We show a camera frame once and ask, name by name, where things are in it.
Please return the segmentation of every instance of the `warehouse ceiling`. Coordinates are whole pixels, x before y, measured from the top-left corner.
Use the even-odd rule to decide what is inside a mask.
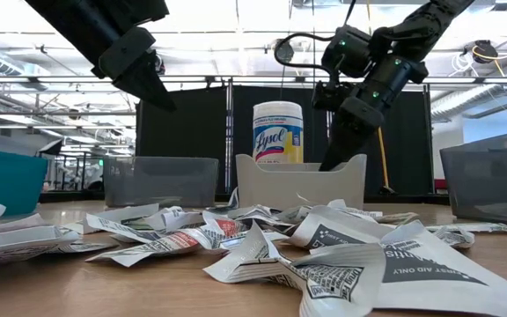
[[[283,66],[271,54],[271,45],[289,33],[315,32],[330,36],[345,18],[348,5],[341,0],[166,0],[171,15],[144,25],[156,38],[155,49],[161,54],[166,75],[240,75],[281,76]],[[363,31],[400,23],[425,1],[371,0],[371,19],[366,1],[357,1],[349,23]],[[507,55],[507,1],[478,0],[457,18],[427,57],[434,77],[487,76],[496,71],[494,63],[472,63],[474,71],[458,71],[456,58],[465,45],[476,40],[491,40]],[[295,41],[293,62],[319,61],[326,43]],[[0,0],[0,56],[20,64],[28,75],[91,76],[92,66],[54,28],[23,0]],[[505,68],[507,58],[501,61]],[[311,76],[312,71],[288,68],[286,76]],[[170,90],[204,87],[205,84],[166,84]],[[100,89],[91,85],[51,85],[49,90]],[[45,105],[49,111],[132,111],[137,102],[120,92],[43,93],[37,101],[34,88],[0,85],[0,93],[32,105]],[[435,91],[442,96],[450,90]],[[135,118],[90,117],[92,124],[135,125]],[[135,137],[133,131],[125,131]]]

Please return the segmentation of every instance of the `beige plastic bin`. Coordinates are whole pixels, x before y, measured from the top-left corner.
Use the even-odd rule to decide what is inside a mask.
[[[362,209],[367,156],[359,154],[332,172],[318,172],[320,164],[256,164],[248,155],[236,156],[239,206],[261,204],[279,210],[306,204],[298,196],[328,204],[343,199]]]

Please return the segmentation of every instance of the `table surface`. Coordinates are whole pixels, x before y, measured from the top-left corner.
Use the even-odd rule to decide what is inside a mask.
[[[38,212],[64,225],[103,209],[103,202],[50,203],[39,205]],[[426,225],[454,219],[445,206],[367,204],[365,209],[415,212]],[[85,237],[111,241],[107,233]],[[465,255],[507,279],[507,235],[477,234]],[[0,266],[0,316],[298,316],[300,291],[270,283],[222,284],[204,273],[220,255],[152,258],[129,269],[113,262],[85,262],[90,256],[49,254]],[[446,315],[385,310],[370,316]]]

